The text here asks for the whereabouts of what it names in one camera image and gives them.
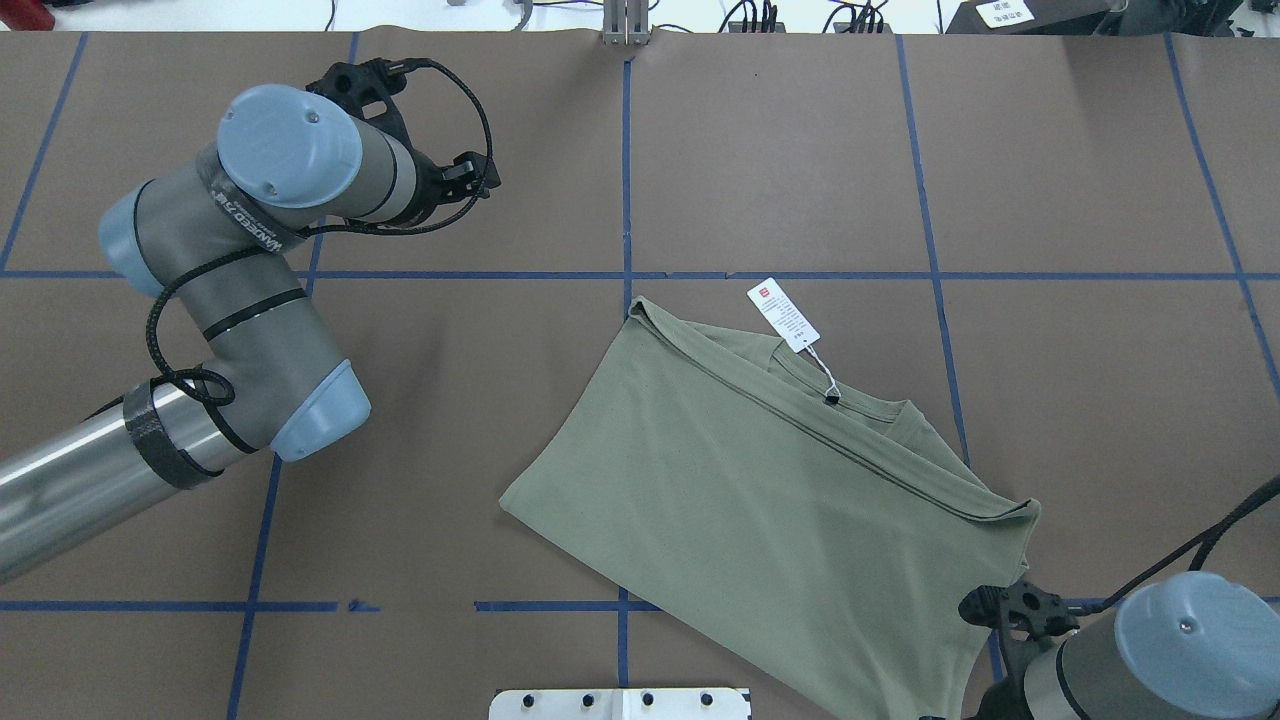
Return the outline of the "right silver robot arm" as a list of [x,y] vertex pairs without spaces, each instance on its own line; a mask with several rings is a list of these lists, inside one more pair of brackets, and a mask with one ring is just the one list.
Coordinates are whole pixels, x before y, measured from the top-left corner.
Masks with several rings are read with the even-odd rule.
[[959,612],[996,632],[1005,666],[979,719],[1277,716],[1277,611],[1213,573],[1140,588],[1092,623],[1028,582],[979,587]]

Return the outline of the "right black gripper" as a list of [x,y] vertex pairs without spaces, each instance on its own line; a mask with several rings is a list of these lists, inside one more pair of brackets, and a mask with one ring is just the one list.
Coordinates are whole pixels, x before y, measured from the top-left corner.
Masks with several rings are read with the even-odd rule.
[[1032,662],[1080,628],[1083,610],[1027,580],[979,585],[957,605],[960,618],[995,632],[1005,679],[1021,683]]

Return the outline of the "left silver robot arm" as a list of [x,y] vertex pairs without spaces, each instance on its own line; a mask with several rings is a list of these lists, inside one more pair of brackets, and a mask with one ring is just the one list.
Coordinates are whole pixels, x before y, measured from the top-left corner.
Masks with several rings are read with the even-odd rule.
[[[394,97],[417,70],[453,83],[484,150],[439,165]],[[370,400],[285,255],[332,232],[426,234],[500,184],[476,94],[431,58],[337,63],[303,88],[230,100],[216,138],[111,206],[99,242],[152,300],[154,374],[83,421],[3,462],[10,582],[261,450],[294,462],[343,439]]]

